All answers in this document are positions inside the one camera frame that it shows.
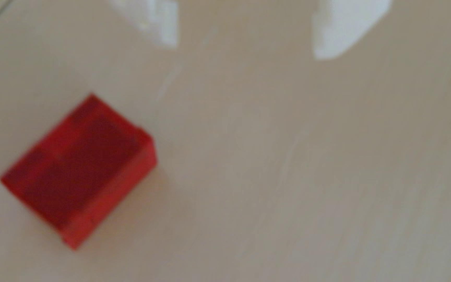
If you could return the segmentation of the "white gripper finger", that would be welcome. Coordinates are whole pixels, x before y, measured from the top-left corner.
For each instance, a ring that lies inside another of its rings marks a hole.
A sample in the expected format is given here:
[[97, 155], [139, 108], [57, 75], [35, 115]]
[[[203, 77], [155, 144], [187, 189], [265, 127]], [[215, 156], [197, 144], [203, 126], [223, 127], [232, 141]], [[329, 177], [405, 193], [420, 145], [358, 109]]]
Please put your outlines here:
[[179, 46], [179, 4], [176, 1], [110, 1], [110, 5], [159, 48]]
[[358, 43], [392, 7], [392, 1], [318, 1], [312, 15], [312, 51], [336, 59]]

